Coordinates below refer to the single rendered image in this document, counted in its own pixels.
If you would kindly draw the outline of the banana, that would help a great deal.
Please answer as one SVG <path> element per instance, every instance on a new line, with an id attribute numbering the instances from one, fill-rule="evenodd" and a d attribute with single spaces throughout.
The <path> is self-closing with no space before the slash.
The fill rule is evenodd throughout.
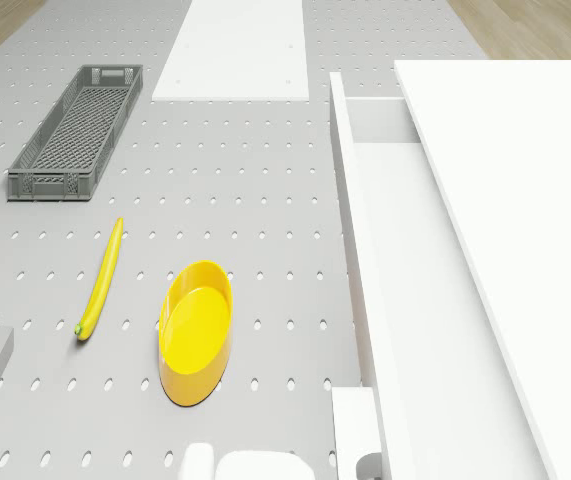
<path id="1" fill-rule="evenodd" d="M 118 218 L 110 235 L 101 268 L 87 307 L 81 320 L 74 328 L 74 333 L 78 341 L 89 339 L 98 323 L 116 268 L 123 227 L 123 218 Z"/>

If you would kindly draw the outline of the yellow bowl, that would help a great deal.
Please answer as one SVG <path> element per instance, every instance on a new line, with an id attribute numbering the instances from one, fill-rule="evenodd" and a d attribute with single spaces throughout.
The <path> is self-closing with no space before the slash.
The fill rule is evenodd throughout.
<path id="1" fill-rule="evenodd" d="M 163 300 L 158 367 L 169 399 L 194 406 L 216 388 L 232 344 L 233 295 L 226 272 L 201 260 L 185 267 Z"/>

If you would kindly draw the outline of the dark grey basket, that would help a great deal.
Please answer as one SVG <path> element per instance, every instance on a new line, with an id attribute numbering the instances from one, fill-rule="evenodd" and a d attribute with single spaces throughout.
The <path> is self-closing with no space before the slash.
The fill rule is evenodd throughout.
<path id="1" fill-rule="evenodd" d="M 143 87 L 143 67 L 83 65 L 8 169 L 10 201 L 92 198 Z"/>

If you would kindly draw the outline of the white board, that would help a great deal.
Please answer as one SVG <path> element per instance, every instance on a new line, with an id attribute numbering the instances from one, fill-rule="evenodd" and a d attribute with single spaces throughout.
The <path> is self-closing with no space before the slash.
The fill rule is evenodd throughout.
<path id="1" fill-rule="evenodd" d="M 307 101 L 302 0 L 192 0 L 152 94 L 160 101 Z"/>

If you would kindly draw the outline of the white cabinet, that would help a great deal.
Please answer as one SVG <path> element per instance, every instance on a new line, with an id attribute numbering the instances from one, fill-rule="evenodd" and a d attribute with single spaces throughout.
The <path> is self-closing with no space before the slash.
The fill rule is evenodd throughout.
<path id="1" fill-rule="evenodd" d="M 571 60 L 399 60 L 549 480 L 571 480 Z"/>

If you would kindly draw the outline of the white drawer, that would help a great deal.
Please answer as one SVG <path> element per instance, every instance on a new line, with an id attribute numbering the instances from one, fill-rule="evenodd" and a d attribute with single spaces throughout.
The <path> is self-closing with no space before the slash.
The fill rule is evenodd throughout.
<path id="1" fill-rule="evenodd" d="M 330 134 L 360 368 L 339 480 L 549 480 L 406 100 L 332 74 Z"/>

